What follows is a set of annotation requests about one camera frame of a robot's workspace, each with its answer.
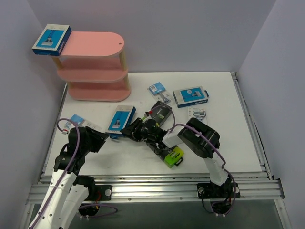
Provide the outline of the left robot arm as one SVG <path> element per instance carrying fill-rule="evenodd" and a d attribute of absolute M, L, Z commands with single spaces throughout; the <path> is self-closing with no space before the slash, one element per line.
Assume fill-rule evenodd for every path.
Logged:
<path fill-rule="evenodd" d="M 80 176 L 88 153 L 97 153 L 109 135 L 90 127 L 75 127 L 55 159 L 51 182 L 30 229 L 67 229 L 84 200 L 96 195 L 92 177 Z"/>

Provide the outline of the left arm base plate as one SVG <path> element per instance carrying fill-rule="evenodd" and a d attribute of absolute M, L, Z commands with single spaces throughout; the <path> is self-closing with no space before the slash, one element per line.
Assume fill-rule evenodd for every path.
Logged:
<path fill-rule="evenodd" d="M 111 185 L 97 185 L 88 188 L 89 195 L 85 201 L 109 201 L 112 198 Z"/>

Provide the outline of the blue Harry's razor box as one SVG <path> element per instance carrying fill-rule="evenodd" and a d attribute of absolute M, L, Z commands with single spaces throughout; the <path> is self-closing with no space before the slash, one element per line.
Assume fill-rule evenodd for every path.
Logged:
<path fill-rule="evenodd" d="M 47 24 L 32 47 L 36 55 L 60 56 L 71 35 L 70 25 Z"/>
<path fill-rule="evenodd" d="M 173 91 L 173 97 L 178 108 L 207 103 L 208 92 L 202 86 Z"/>
<path fill-rule="evenodd" d="M 135 112 L 135 106 L 117 106 L 105 130 L 105 133 L 107 133 L 111 139 L 119 139 L 120 137 L 123 137 L 123 133 L 121 132 L 121 130 L 131 123 Z"/>

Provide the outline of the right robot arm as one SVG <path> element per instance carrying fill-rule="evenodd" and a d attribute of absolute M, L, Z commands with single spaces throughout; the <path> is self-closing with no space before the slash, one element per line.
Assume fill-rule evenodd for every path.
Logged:
<path fill-rule="evenodd" d="M 210 176 L 210 185 L 205 190 L 218 198 L 237 193 L 237 184 L 232 174 L 225 168 L 226 160 L 218 151 L 220 135 L 211 127 L 191 118 L 186 124 L 175 124 L 170 130 L 163 130 L 154 119 L 136 119 L 121 133 L 135 142 L 145 142 L 147 146 L 169 167 L 179 165 L 183 159 L 179 144 L 185 144 L 202 158 Z"/>

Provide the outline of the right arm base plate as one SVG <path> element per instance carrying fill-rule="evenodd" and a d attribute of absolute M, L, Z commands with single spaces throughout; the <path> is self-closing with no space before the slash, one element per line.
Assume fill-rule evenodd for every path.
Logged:
<path fill-rule="evenodd" d="M 233 198 L 234 195 L 236 198 L 240 198 L 240 191 L 238 184 L 228 183 L 222 184 L 218 186 L 212 182 L 210 183 L 198 183 L 197 184 L 197 191 L 198 191 L 198 198 L 204 199 L 226 199 L 226 198 Z"/>

